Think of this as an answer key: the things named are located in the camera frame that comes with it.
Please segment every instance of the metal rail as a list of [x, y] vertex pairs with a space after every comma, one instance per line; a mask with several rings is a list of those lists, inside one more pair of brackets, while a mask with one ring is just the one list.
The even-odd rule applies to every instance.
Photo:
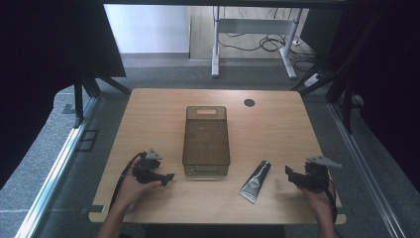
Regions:
[[32, 237], [34, 235], [38, 224], [40, 223], [41, 218], [44, 215], [51, 198], [53, 197], [53, 192], [58, 185], [59, 179], [64, 172], [64, 169], [76, 147], [76, 144], [80, 139], [87, 123], [89, 122], [90, 114], [96, 103], [96, 100], [97, 99], [95, 98], [90, 98], [86, 103], [84, 108], [86, 119], [83, 120], [79, 127], [71, 129], [67, 140], [65, 141], [61, 151], [58, 154], [58, 157], [55, 159], [55, 162], [52, 165], [52, 169], [50, 170], [49, 175], [44, 181], [43, 186], [41, 187], [34, 203], [29, 209], [28, 214], [22, 222], [22, 225], [15, 237]]
[[384, 196], [382, 190], [376, 182], [373, 174], [368, 167], [368, 163], [365, 160], [364, 155], [359, 149], [358, 144], [355, 141], [355, 138], [350, 134], [345, 126], [342, 123], [342, 115], [335, 104], [329, 104], [330, 112], [333, 114], [335, 122], [339, 128], [340, 133], [343, 136], [343, 139], [346, 142], [347, 147], [349, 148], [352, 158], [355, 161], [356, 167], [358, 168], [362, 179], [365, 181], [367, 190], [372, 197], [374, 204], [376, 205], [377, 210], [379, 211], [380, 216], [383, 219], [383, 222], [386, 228], [389, 231], [389, 234], [393, 238], [403, 238], [405, 237], [404, 232], [402, 231], [401, 226], [399, 225], [398, 218], [393, 212], [391, 206], [389, 205], [388, 200]]

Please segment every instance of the tube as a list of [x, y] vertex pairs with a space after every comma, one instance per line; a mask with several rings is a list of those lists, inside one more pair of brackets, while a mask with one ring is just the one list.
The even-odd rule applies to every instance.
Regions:
[[256, 203], [257, 196], [263, 186], [263, 181], [268, 174], [271, 164], [268, 161], [262, 161], [256, 168], [253, 174], [245, 182], [244, 186], [239, 190], [239, 195], [250, 201], [252, 204]]

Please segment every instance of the black cable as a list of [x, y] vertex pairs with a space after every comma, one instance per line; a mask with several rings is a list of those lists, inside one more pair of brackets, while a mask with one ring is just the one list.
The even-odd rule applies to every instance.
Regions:
[[[282, 44], [285, 46], [285, 37], [278, 35], [281, 40], [282, 40]], [[315, 63], [316, 60], [319, 59], [319, 56], [317, 54], [311, 54], [311, 53], [298, 53], [292, 49], [289, 49], [289, 53], [292, 56], [292, 58], [294, 60], [297, 60], [293, 63], [293, 66], [296, 67], [297, 70], [299, 71], [308, 71], [309, 69], [302, 69], [300, 68], [297, 64], [299, 62], [312, 62]]]
[[277, 12], [278, 12], [278, 8], [275, 9], [274, 17], [272, 19], [275, 19], [275, 17], [277, 16]]
[[268, 18], [269, 13], [270, 13], [273, 9], [274, 9], [274, 8], [269, 9], [268, 13], [265, 15], [265, 19], [267, 19], [267, 18]]
[[241, 12], [241, 7], [238, 7], [238, 11], [239, 11], [239, 14], [241, 14], [242, 18], [245, 18], [244, 15]]
[[329, 189], [329, 186], [330, 186], [330, 183], [329, 182], [328, 182], [328, 186], [325, 186], [322, 183], [321, 178], [318, 176], [318, 174], [315, 173], [311, 168], [305, 167], [305, 170], [308, 170], [313, 176], [315, 176], [315, 178], [319, 181], [319, 183], [323, 187], [324, 192], [327, 194], [328, 199], [330, 200], [330, 208], [331, 208], [331, 212], [333, 213], [333, 222], [336, 223], [336, 220], [337, 220], [337, 204], [336, 204], [337, 192], [336, 192], [336, 185], [334, 184], [334, 182], [330, 178], [328, 178], [328, 181], [330, 181], [331, 184], [333, 185], [334, 194], [336, 196], [336, 197], [333, 197], [333, 194], [331, 194], [331, 191]]
[[293, 10], [293, 8], [290, 8], [290, 12], [289, 12], [289, 16], [288, 16], [287, 20], [290, 20], [290, 15], [291, 15], [292, 10]]
[[115, 202], [115, 199], [117, 198], [118, 191], [120, 190], [121, 183], [123, 183], [124, 177], [126, 176], [128, 170], [131, 168], [133, 161], [140, 155], [141, 153], [136, 154], [126, 165], [124, 170], [121, 172], [120, 178], [118, 178], [118, 182], [115, 185], [114, 193], [112, 194], [111, 202], [109, 203], [109, 209], [111, 209], [112, 205]]
[[[264, 38], [260, 39], [260, 42], [259, 42], [260, 45], [256, 48], [253, 48], [253, 49], [244, 49], [244, 48], [239, 48], [239, 47], [236, 47], [236, 46], [225, 45], [225, 44], [221, 43], [220, 41], [219, 41], [219, 44], [222, 45], [223, 47], [234, 48], [234, 49], [237, 49], [237, 50], [240, 50], [240, 51], [245, 51], [245, 52], [252, 52], [252, 51], [256, 51], [258, 49], [264, 49], [267, 52], [276, 52], [281, 47], [284, 46], [283, 41], [280, 41], [276, 38], [270, 38], [269, 34], [267, 34]], [[266, 44], [272, 44], [274, 46], [274, 49], [267, 48], [265, 46]]]
[[229, 35], [228, 33], [225, 33], [225, 35], [230, 37], [230, 38], [236, 38], [236, 37], [240, 37], [240, 36], [245, 35], [245, 33], [240, 33], [240, 34], [237, 34], [237, 35]]

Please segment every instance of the wall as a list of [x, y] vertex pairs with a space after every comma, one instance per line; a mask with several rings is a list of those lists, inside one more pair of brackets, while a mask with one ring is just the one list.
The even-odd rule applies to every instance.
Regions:
[[120, 54], [188, 53], [189, 7], [105, 5]]

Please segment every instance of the wooden table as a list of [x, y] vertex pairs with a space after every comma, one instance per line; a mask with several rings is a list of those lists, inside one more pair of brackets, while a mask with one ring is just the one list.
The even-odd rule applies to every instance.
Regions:
[[[245, 105], [252, 99], [255, 106]], [[219, 180], [185, 176], [182, 149], [187, 106], [225, 106], [231, 165]], [[287, 181], [284, 166], [304, 173], [306, 158], [322, 155], [297, 92], [203, 89], [135, 89], [116, 136], [90, 212], [102, 222], [116, 182], [138, 152], [154, 148], [163, 156], [159, 174], [175, 173], [167, 186], [151, 190], [126, 222], [160, 224], [305, 224], [315, 217], [303, 193]], [[271, 169], [255, 204], [238, 195], [260, 161]], [[337, 223], [344, 223], [340, 214]]]

